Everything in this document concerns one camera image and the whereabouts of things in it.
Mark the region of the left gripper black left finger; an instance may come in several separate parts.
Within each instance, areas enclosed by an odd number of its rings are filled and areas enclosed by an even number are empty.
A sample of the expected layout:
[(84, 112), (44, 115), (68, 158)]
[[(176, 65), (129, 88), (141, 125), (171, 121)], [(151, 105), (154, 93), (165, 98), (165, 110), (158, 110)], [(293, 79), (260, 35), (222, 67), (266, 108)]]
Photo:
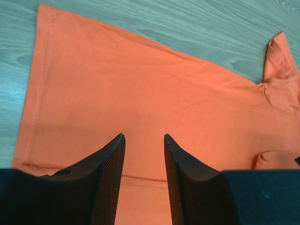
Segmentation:
[(0, 171), (3, 225), (112, 225), (125, 156), (125, 136), (53, 175)]

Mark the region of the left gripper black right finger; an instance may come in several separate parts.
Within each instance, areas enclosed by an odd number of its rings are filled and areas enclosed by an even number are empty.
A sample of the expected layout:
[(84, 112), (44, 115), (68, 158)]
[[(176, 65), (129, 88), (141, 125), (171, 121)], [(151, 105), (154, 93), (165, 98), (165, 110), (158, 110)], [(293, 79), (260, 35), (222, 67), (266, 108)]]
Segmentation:
[(164, 136), (174, 225), (297, 225), (299, 170), (217, 171)]

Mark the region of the orange t shirt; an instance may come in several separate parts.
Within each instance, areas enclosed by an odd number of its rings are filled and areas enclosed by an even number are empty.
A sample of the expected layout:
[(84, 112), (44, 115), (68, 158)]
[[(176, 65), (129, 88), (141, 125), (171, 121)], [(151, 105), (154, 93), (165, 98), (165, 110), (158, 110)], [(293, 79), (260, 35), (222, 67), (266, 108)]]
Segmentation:
[(126, 138), (118, 225), (169, 225), (163, 138), (219, 171), (297, 169), (300, 73), (284, 33), (263, 82), (40, 4), (12, 167), (54, 174)]

